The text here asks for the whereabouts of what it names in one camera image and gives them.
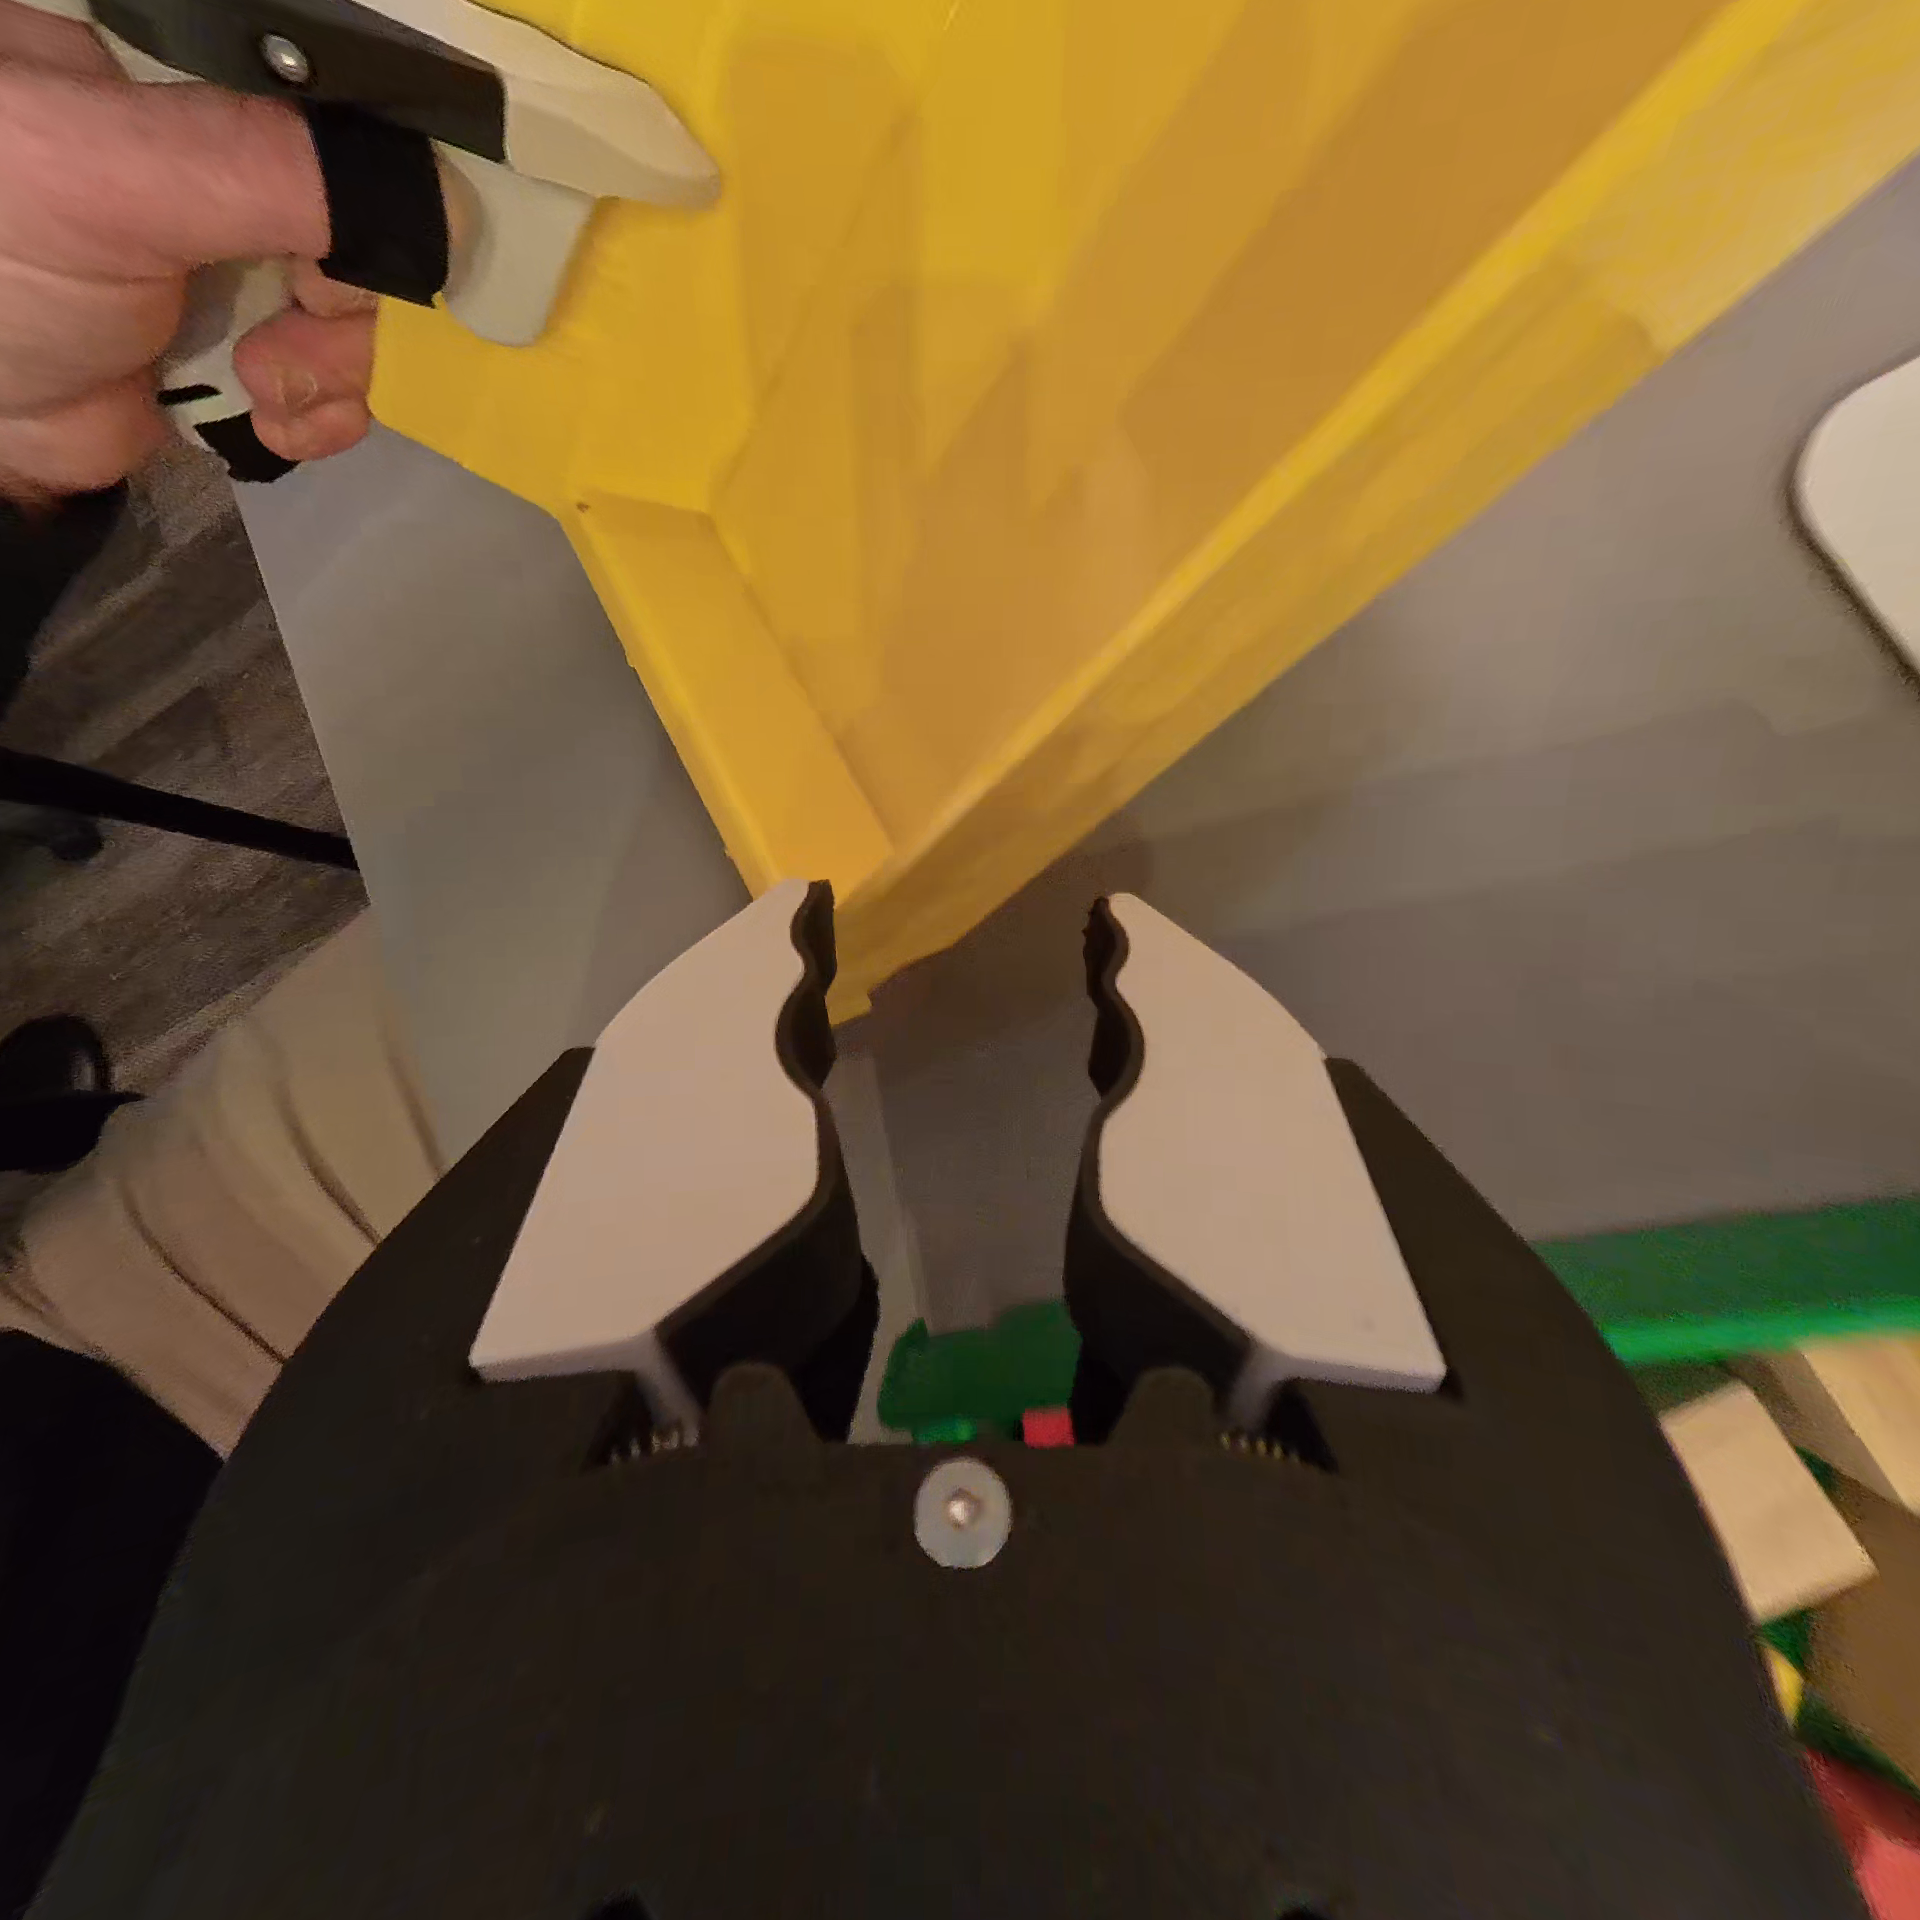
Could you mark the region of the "yellow plastic box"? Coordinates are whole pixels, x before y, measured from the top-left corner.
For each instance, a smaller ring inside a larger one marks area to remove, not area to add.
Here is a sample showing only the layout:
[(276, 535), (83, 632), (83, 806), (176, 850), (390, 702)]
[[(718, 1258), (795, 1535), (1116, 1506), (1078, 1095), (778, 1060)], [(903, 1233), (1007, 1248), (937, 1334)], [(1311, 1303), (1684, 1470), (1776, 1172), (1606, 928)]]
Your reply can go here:
[(520, 4), (678, 101), (532, 346), (374, 406), (553, 514), (835, 1016), (1916, 156), (1916, 4)]

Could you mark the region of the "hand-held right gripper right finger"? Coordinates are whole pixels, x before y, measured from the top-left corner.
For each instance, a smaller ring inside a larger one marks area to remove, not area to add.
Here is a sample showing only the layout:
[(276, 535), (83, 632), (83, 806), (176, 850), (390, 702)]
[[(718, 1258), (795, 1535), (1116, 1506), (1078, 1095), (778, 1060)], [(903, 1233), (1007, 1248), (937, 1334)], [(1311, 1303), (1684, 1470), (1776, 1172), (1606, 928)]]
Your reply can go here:
[(1113, 1428), (1164, 1368), (1227, 1428), (1304, 1385), (1432, 1401), (1450, 1364), (1313, 1032), (1139, 896), (1095, 900), (1087, 973), (1072, 1426)]

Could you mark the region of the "white rounded object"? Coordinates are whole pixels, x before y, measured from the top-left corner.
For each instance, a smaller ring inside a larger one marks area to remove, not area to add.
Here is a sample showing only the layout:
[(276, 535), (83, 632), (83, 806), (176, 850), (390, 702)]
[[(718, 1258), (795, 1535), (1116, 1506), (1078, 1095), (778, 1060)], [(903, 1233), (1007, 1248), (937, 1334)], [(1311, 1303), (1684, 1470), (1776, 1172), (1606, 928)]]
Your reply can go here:
[(1793, 514), (1838, 586), (1919, 679), (1919, 358), (1870, 376), (1815, 420)]

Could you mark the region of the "dark cloth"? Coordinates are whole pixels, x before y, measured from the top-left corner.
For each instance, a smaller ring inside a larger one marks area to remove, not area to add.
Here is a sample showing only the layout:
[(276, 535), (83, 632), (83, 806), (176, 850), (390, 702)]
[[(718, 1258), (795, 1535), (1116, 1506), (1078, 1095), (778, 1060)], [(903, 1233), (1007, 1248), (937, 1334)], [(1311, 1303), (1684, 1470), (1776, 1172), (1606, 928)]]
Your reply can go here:
[(2, 1916), (100, 1765), (220, 1458), (112, 1367), (2, 1334)]

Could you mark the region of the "green plastic box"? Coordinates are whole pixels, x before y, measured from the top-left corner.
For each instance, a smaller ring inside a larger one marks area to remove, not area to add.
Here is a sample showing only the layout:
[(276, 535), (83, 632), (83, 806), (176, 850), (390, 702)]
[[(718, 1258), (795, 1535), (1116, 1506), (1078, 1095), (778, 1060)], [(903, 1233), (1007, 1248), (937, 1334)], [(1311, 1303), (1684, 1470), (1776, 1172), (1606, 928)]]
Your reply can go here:
[(1705, 1496), (1874, 1916), (1916, 1916), (1916, 1197), (1539, 1252)]

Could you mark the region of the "person's beige trousers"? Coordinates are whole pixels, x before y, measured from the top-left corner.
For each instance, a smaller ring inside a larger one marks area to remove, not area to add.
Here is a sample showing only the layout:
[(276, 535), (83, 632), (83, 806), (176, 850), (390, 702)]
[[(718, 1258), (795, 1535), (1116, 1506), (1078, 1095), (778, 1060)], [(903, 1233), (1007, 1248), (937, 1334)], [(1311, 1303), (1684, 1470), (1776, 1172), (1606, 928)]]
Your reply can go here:
[(446, 1170), (371, 909), (288, 966), (4, 1239), (4, 1329), (228, 1455)]

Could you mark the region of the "black chair base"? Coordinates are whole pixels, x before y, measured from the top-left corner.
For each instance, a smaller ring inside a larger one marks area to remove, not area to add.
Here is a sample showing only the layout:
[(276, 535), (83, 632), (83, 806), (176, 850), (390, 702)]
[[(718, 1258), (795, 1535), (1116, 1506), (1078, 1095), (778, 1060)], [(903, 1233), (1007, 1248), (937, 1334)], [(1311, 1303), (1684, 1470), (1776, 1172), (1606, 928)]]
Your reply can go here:
[[(359, 873), (351, 839), (239, 806), (172, 794), (59, 758), (2, 752), (2, 799), (71, 814), (89, 825), (136, 825), (216, 847), (288, 856)], [(100, 1032), (79, 1014), (38, 1016), (2, 1039), (2, 1170), (49, 1175), (79, 1165), (108, 1117), (137, 1103), (112, 1080)]]

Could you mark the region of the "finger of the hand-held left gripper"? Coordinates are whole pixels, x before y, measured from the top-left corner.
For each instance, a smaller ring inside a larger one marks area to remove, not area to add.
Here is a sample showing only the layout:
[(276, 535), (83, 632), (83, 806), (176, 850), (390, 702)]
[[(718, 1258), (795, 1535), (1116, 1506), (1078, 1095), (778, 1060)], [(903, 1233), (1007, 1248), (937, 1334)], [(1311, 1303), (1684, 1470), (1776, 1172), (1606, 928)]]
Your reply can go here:
[(500, 156), (434, 136), (448, 209), (444, 306), (487, 343), (527, 346), (548, 325), (602, 200), (706, 208), (722, 177), (673, 104), (632, 72), (466, 1), (406, 1), (409, 30), (487, 66)]

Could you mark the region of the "person's left hand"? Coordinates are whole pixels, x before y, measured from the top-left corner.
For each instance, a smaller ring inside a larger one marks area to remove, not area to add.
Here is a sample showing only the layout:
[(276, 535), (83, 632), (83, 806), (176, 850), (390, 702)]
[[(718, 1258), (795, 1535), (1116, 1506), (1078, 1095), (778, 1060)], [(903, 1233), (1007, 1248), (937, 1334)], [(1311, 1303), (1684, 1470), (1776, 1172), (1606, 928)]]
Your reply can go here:
[(193, 271), (275, 256), (294, 306), (234, 365), (296, 464), (369, 432), (378, 306), (329, 280), (313, 140), (284, 102), (136, 85), (95, 31), (2, 4), (2, 492), (28, 517), (128, 480), (170, 440), (159, 364)]

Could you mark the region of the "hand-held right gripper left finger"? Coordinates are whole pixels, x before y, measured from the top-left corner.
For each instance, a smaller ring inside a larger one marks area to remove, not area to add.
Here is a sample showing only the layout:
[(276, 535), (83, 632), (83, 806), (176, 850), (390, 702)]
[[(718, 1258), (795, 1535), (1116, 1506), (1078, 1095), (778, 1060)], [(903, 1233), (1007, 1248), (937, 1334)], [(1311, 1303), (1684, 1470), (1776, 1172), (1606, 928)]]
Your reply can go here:
[(833, 886), (784, 879), (604, 1029), (468, 1351), (490, 1383), (632, 1375), (699, 1428), (721, 1375), (776, 1367), (856, 1424), (879, 1279), (825, 1085)]

